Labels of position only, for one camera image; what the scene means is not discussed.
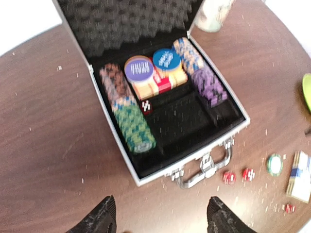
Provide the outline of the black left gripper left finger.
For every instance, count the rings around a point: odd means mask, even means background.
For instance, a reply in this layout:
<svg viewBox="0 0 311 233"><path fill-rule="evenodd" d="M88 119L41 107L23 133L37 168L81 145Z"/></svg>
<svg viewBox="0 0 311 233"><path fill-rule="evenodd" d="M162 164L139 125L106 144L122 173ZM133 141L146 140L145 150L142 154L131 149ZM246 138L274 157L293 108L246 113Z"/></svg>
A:
<svg viewBox="0 0 311 233"><path fill-rule="evenodd" d="M105 197L77 225L66 233L116 233L116 204L114 197Z"/></svg>

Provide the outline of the green poker chip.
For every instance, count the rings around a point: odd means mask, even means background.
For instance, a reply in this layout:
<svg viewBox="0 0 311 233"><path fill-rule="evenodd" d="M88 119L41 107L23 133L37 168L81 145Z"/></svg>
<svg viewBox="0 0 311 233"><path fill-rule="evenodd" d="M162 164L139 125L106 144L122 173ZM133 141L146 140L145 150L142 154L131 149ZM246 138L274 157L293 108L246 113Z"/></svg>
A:
<svg viewBox="0 0 311 233"><path fill-rule="evenodd" d="M283 169L283 161L279 154L272 154L267 160L267 171L271 176L279 176Z"/></svg>

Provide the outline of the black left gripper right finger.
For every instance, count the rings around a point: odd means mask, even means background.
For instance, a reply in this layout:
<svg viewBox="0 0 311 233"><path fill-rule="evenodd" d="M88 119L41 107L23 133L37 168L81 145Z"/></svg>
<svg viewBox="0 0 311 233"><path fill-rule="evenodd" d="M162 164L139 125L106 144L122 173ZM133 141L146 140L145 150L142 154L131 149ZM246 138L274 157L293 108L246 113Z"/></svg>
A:
<svg viewBox="0 0 311 233"><path fill-rule="evenodd" d="M208 233L256 233L238 218L219 197L211 197L207 206Z"/></svg>

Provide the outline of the aluminium poker chip case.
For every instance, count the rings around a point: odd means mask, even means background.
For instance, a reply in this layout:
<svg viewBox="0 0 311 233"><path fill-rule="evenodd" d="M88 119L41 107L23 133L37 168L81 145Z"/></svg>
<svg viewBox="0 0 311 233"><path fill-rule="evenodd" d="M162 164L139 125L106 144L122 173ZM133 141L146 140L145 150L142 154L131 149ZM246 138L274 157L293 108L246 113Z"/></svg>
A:
<svg viewBox="0 0 311 233"><path fill-rule="evenodd" d="M218 68L191 36L203 1L56 0L54 5L86 63L112 134L137 185L169 176L180 187L191 188L229 164L233 137L249 125L250 118ZM133 153L111 110L99 71L106 64L117 64L125 76L128 59L141 55L152 61L157 50L173 49L174 41L182 37L192 43L217 75L228 98L210 107L182 65L164 72L153 64L154 72L163 78L183 70L188 80L146 99L153 111L142 114L156 146L144 153ZM143 100L127 82L140 107Z"/></svg>

